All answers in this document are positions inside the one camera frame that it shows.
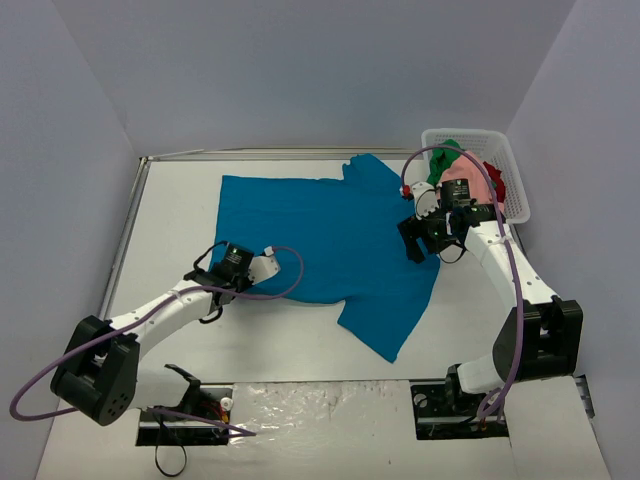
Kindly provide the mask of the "blue t shirt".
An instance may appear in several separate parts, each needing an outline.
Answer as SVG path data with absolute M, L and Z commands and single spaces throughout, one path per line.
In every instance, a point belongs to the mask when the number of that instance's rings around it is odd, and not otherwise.
M 398 223 L 413 207 L 400 177 L 371 154 L 353 157 L 339 179 L 225 175 L 215 239 L 260 252 L 283 246 L 282 267 L 257 291 L 314 304 L 342 302 L 340 326 L 388 362 L 423 316 L 440 260 L 408 259 Z

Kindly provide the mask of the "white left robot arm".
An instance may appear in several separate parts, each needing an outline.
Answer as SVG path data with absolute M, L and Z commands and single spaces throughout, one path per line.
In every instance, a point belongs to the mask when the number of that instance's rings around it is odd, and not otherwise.
M 211 269 L 195 266 L 173 289 L 138 309 L 108 320 L 81 320 L 66 351 L 101 341 L 62 362 L 51 391 L 99 425 L 113 423 L 131 407 L 142 358 L 187 324 L 218 320 L 234 294 L 252 285 L 253 259 L 252 251 L 228 243 Z

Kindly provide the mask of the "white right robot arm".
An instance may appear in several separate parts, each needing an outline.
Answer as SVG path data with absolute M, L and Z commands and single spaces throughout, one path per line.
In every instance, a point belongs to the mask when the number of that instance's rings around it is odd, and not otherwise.
M 470 195 L 467 180 L 438 192 L 425 182 L 401 190 L 415 212 L 397 226 L 410 260 L 421 263 L 458 246 L 474 257 L 496 289 L 505 322 L 489 354 L 453 369 L 443 389 L 446 406 L 465 413 L 480 393 L 508 383 L 568 376 L 579 353 L 583 311 L 563 300 L 535 272 L 516 245 L 499 207 Z

